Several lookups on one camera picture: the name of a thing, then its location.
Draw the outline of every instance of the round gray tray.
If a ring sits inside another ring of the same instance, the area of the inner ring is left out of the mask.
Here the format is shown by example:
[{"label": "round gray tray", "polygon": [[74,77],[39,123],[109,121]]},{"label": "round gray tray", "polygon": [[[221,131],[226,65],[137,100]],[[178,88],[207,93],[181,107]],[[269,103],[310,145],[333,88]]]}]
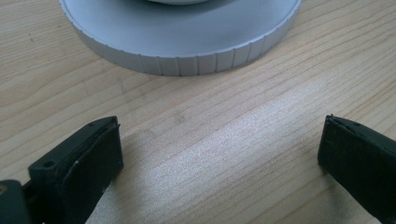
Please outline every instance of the round gray tray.
[{"label": "round gray tray", "polygon": [[138,72],[210,74],[249,63],[289,30],[301,0],[60,0],[82,41]]}]

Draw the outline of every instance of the light wood tabletop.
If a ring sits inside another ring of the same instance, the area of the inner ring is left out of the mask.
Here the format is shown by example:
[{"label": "light wood tabletop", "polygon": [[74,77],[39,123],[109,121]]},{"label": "light wood tabletop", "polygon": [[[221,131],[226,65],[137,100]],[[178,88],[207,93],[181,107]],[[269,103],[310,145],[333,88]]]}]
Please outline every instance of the light wood tabletop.
[{"label": "light wood tabletop", "polygon": [[396,1],[304,0],[259,60],[140,74],[78,38],[56,0],[0,0],[0,179],[118,116],[125,167],[88,223],[379,223],[318,166],[325,116],[396,139]]}]

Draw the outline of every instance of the round base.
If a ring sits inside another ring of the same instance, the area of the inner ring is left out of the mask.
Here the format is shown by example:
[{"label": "round base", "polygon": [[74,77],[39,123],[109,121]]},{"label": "round base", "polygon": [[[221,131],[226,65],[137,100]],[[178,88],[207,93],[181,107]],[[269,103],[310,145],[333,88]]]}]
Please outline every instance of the round base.
[{"label": "round base", "polygon": [[195,76],[251,62],[289,30],[301,0],[211,0],[169,6],[146,0],[60,0],[94,52],[120,66]]}]

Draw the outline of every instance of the wooden surface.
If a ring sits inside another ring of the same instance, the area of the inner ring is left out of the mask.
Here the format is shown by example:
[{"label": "wooden surface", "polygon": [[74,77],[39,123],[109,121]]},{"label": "wooden surface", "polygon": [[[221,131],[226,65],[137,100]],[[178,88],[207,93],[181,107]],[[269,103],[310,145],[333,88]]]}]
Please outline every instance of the wooden surface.
[{"label": "wooden surface", "polygon": [[0,179],[116,115],[125,168],[88,223],[378,223],[317,163],[325,116],[396,139],[396,1],[304,0],[248,66],[138,74],[78,39],[56,0],[0,0]]}]

